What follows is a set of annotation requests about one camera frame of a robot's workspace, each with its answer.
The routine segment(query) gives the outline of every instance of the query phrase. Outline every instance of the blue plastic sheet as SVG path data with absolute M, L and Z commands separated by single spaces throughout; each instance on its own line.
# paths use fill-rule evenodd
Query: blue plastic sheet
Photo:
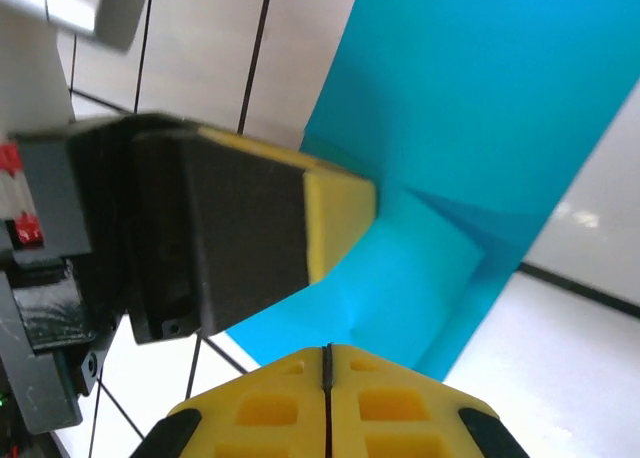
M 259 362 L 352 343 L 442 379 L 640 73 L 640 0 L 356 0 L 303 150 L 380 214 L 232 328 Z

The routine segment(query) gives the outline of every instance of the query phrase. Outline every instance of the tile grout line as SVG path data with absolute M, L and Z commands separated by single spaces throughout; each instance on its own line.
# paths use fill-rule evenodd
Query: tile grout line
M 104 365 L 100 370 L 100 376 L 98 380 L 102 381 L 102 372 L 104 371 Z M 98 385 L 98 390 L 96 391 L 96 407 L 93 410 L 93 424 L 91 425 L 91 440 L 89 441 L 89 457 L 93 455 L 93 442 L 96 437 L 96 425 L 98 424 L 98 406 L 100 405 L 100 392 L 102 391 L 102 387 Z
M 133 422 L 133 420 L 131 419 L 131 417 L 129 417 L 129 415 L 127 414 L 126 411 L 124 411 L 124 408 L 122 408 L 122 405 L 120 405 L 120 403 L 118 403 L 118 400 L 115 399 L 115 397 L 111 394 L 111 392 L 109 391 L 109 389 L 105 386 L 105 384 L 102 382 L 102 380 L 98 380 L 98 383 L 100 384 L 100 387 L 104 390 L 104 392 L 106 393 L 106 395 L 109 397 L 109 399 L 113 402 L 114 405 L 116 405 L 116 408 L 118 408 L 118 411 L 120 411 L 120 413 L 122 414 L 122 416 L 124 417 L 125 420 L 127 420 L 127 422 L 129 423 L 129 425 L 131 425 L 131 428 L 133 428 L 133 431 L 136 432 L 136 434 L 140 437 L 141 440 L 144 439 L 144 435 L 142 434 L 142 432 L 140 431 L 140 428 L 138 428 L 136 426 L 136 424 Z
M 204 341 L 209 347 L 215 351 L 222 359 L 224 359 L 227 363 L 229 363 L 233 368 L 235 368 L 240 374 L 246 375 L 248 373 L 247 369 L 234 360 L 231 355 L 229 355 L 226 351 L 216 345 L 211 339 L 206 336 L 202 337 L 202 341 Z
M 185 393 L 185 400 L 191 398 L 191 391 L 193 390 L 193 381 L 196 377 L 196 369 L 198 367 L 198 359 L 200 358 L 200 344 L 202 338 L 198 334 L 196 336 L 196 344 L 193 347 L 193 359 L 191 360 L 191 370 L 189 371 L 189 381 L 187 382 L 187 391 Z
M 586 300 L 598 303 L 606 308 L 611 308 L 632 318 L 640 319 L 640 306 L 630 303 L 623 297 L 614 296 L 524 261 L 520 263 L 517 271 L 556 288 L 578 295 Z
M 87 101 L 92 101 L 93 103 L 96 103 L 96 104 L 98 104 L 100 106 L 103 106 L 105 108 L 109 108 L 111 110 L 117 111 L 118 113 L 123 114 L 123 115 L 130 115 L 130 114 L 133 113 L 131 110 L 127 110 L 126 108 L 123 108 L 123 107 L 121 107 L 119 105 L 116 105 L 115 103 L 111 103 L 110 101 L 103 100 L 102 98 L 98 98 L 97 96 L 94 96 L 94 95 L 92 95 L 90 93 L 86 93 L 84 91 L 80 91 L 80 90 L 77 90 L 77 89 L 71 89 L 70 88 L 69 92 L 72 95 L 77 95 L 80 98 L 84 98 Z
M 244 133 L 244 126 L 247 121 L 247 113 L 249 111 L 249 100 L 251 99 L 251 90 L 253 89 L 253 80 L 258 67 L 258 57 L 260 55 L 260 46 L 262 45 L 262 36 L 264 35 L 264 27 L 267 22 L 267 13 L 269 12 L 269 2 L 271 0 L 262 0 L 262 9 L 260 10 L 260 18 L 258 20 L 258 30 L 256 31 L 256 41 L 253 45 L 253 54 L 251 55 L 251 64 L 249 65 L 249 73 L 247 75 L 247 84 L 244 90 L 244 98 L 242 100 L 242 109 L 240 110 L 240 119 L 238 120 L 237 133 Z
M 147 15 L 144 21 L 144 34 L 142 35 L 142 49 L 140 50 L 140 65 L 138 66 L 138 81 L 136 83 L 136 94 L 133 102 L 133 112 L 138 113 L 140 105 L 140 90 L 142 89 L 142 72 L 144 70 L 144 58 L 147 53 L 147 39 L 149 37 L 149 22 L 151 21 L 151 3 L 153 0 L 147 1 Z

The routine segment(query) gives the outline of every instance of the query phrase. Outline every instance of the square cutout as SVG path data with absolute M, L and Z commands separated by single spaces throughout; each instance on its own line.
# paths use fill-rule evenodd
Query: square cutout
M 248 444 L 220 444 L 216 446 L 216 458 L 289 458 L 285 447 Z
M 298 402 L 289 395 L 253 393 L 247 396 L 236 417 L 241 426 L 287 426 L 298 421 Z
M 358 395 L 363 421 L 426 421 L 422 396 L 411 388 L 375 388 Z
M 368 436 L 368 458 L 451 458 L 442 439 L 433 435 Z

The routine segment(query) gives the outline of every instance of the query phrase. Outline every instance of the white floor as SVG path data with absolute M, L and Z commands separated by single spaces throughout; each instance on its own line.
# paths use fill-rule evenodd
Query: white floor
M 353 0 L 270 0 L 244 131 L 295 147 Z M 239 124 L 263 0 L 153 0 L 138 109 Z M 126 56 L 78 41 L 74 89 L 133 111 L 140 25 Z M 59 49 L 71 81 L 73 39 Z M 76 114 L 113 113 L 74 96 Z M 640 91 L 559 204 L 527 260 L 640 304 Z M 255 362 L 215 338 L 247 369 Z M 447 382 L 488 401 L 532 457 L 640 456 L 640 321 L 522 274 L 514 275 Z M 104 368 L 92 456 L 128 456 L 185 397 L 195 338 L 136 347 L 125 321 Z M 238 376 L 202 344 L 194 392 Z M 88 455 L 86 421 L 60 433 Z

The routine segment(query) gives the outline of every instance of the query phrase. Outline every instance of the red connector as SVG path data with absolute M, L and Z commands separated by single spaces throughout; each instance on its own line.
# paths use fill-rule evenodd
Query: red connector
M 42 230 L 38 217 L 29 213 L 23 213 L 15 221 L 18 239 L 23 245 L 35 245 L 42 243 Z
M 22 171 L 22 160 L 15 143 L 0 145 L 0 171 L 6 171 L 11 176 Z

